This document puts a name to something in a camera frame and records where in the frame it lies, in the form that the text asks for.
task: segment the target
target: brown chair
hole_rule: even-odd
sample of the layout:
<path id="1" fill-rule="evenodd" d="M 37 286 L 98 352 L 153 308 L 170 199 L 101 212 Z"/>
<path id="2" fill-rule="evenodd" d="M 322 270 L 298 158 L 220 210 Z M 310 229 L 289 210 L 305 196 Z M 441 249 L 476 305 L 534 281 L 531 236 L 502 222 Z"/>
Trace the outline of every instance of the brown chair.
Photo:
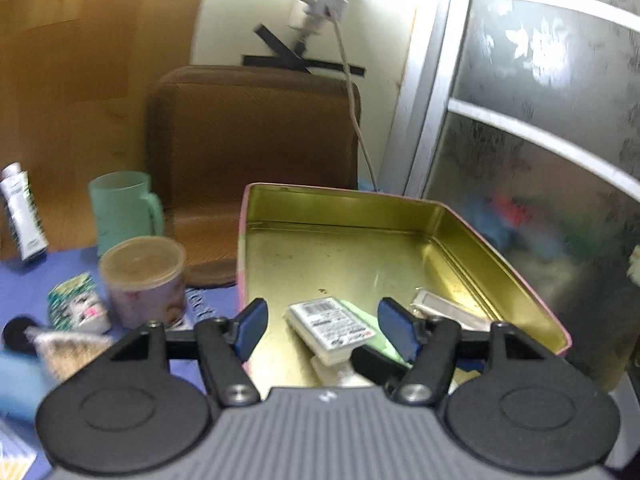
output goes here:
<path id="1" fill-rule="evenodd" d="M 235 279 L 248 184 L 357 186 L 345 83 L 289 70 L 187 66 L 169 72 L 150 96 L 146 156 L 167 232 L 187 249 L 193 286 Z"/>

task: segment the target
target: white wall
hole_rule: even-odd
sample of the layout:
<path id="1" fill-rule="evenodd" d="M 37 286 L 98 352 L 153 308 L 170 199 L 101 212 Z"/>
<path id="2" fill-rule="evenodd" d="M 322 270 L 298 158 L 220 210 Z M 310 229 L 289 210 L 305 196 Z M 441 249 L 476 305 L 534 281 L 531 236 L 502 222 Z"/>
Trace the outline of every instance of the white wall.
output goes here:
<path id="1" fill-rule="evenodd" d="M 263 23 L 292 47 L 296 32 L 287 26 L 294 0 L 203 0 L 191 51 L 192 64 L 241 64 L 243 54 L 269 55 L 254 33 Z M 362 133 L 374 170 L 380 170 L 402 81 L 411 36 L 415 0 L 348 0 L 342 20 L 345 49 L 351 64 L 366 76 L 354 80 L 362 98 Z M 326 23 L 307 42 L 306 57 L 339 62 L 333 27 Z M 331 71 L 323 75 L 338 76 Z M 369 181 L 360 154 L 361 181 Z"/>

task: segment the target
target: metal screw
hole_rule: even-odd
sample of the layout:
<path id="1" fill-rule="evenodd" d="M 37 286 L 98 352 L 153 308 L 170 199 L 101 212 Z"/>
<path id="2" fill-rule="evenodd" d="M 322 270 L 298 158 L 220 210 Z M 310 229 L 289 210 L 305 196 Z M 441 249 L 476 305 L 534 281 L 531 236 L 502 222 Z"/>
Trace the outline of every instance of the metal screw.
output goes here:
<path id="1" fill-rule="evenodd" d="M 251 404 L 258 400 L 257 391 L 246 384 L 232 384 L 225 390 L 224 397 L 226 402 L 234 406 Z"/>
<path id="2" fill-rule="evenodd" d="M 422 404 L 429 400 L 432 391 L 424 384 L 405 384 L 398 392 L 404 402 L 409 404 Z"/>

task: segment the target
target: green mug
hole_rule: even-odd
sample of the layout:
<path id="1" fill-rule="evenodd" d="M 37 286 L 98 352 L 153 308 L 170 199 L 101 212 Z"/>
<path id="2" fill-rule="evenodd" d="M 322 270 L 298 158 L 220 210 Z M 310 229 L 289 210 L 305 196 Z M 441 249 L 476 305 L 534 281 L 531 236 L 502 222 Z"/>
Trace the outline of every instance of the green mug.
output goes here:
<path id="1" fill-rule="evenodd" d="M 98 256 L 129 238 L 164 233 L 162 204 L 150 190 L 151 177 L 140 171 L 108 173 L 89 183 Z"/>

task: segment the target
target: chair backrest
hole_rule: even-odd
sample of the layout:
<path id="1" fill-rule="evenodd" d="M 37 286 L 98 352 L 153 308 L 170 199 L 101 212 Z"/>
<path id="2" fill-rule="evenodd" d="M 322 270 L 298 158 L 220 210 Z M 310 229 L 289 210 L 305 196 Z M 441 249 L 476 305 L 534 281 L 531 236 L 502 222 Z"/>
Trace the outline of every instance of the chair backrest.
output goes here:
<path id="1" fill-rule="evenodd" d="M 271 68 L 173 70 L 149 103 L 154 190 L 165 208 L 181 208 L 239 203 L 252 182 L 353 189 L 357 138 L 348 106 L 337 79 Z"/>

